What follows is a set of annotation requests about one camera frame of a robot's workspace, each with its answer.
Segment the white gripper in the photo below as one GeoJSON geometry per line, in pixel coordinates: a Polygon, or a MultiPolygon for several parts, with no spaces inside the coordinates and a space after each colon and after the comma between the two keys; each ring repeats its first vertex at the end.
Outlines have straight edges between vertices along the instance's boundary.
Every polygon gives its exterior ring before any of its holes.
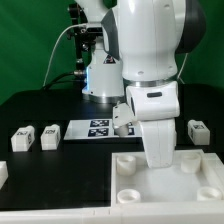
{"type": "Polygon", "coordinates": [[[148,166],[171,166],[176,146],[175,118],[180,114],[177,82],[157,87],[128,86],[126,97],[140,127],[148,166]]]}

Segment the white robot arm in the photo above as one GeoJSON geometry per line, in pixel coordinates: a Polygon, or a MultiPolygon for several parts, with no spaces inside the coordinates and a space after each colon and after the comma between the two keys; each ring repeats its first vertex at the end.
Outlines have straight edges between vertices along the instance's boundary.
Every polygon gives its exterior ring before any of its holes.
{"type": "Polygon", "coordinates": [[[87,17],[87,28],[99,28],[87,67],[83,96],[112,103],[113,128],[128,134],[140,127],[148,166],[172,164],[175,118],[180,114],[175,55],[189,52],[205,33],[198,0],[75,0],[87,17]]]}

